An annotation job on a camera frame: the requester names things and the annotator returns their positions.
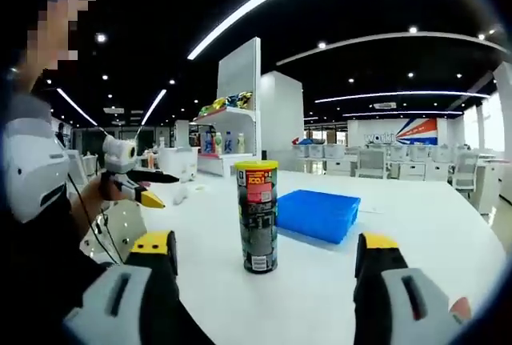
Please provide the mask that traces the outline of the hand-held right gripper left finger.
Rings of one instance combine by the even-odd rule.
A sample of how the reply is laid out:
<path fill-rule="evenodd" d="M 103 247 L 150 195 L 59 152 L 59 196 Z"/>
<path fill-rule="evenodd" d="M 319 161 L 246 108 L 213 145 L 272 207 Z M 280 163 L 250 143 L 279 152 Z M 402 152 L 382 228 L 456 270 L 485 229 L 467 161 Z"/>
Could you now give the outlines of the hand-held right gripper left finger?
<path fill-rule="evenodd" d="M 212 344 L 180 300 L 173 231 L 148 232 L 106 270 L 63 325 L 72 344 Z"/>

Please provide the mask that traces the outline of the person's right hand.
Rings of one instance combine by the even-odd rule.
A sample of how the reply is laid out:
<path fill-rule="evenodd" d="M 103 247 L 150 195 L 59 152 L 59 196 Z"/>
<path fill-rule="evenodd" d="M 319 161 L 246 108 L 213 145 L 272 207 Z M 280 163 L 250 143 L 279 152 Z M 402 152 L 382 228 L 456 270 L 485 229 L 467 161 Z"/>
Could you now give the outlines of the person's right hand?
<path fill-rule="evenodd" d="M 460 324 L 471 320 L 472 310 L 468 298 L 461 297 L 457 299 L 449 309 L 449 312 Z"/>

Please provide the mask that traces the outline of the person's left hand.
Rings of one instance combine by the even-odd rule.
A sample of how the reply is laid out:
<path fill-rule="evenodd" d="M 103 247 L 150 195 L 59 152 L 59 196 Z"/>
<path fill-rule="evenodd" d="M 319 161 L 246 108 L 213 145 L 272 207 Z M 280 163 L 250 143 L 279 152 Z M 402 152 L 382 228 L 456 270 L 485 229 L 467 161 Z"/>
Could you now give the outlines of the person's left hand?
<path fill-rule="evenodd" d="M 87 212 L 95 216 L 100 213 L 104 202 L 119 200 L 119 192 L 114 181 L 102 173 L 89 181 L 82 192 L 82 198 Z"/>

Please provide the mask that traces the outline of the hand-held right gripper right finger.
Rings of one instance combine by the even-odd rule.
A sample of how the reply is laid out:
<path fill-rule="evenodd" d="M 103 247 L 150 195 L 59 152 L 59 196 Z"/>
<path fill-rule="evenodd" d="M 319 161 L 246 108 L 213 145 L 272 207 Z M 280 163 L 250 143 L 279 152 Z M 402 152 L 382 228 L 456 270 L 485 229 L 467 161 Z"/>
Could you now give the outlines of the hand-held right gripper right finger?
<path fill-rule="evenodd" d="M 448 296 L 386 236 L 358 236 L 354 277 L 355 344 L 448 344 L 460 331 Z"/>

